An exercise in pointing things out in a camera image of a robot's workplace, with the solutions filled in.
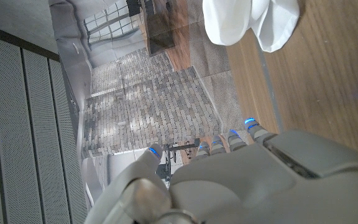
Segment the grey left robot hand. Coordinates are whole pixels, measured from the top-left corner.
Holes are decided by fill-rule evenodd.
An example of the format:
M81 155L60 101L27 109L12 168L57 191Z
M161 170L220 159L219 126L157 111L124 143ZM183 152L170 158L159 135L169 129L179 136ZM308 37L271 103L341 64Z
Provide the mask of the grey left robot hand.
M358 152L299 130L244 122L202 142L164 184L151 145L102 192L86 223L358 223Z

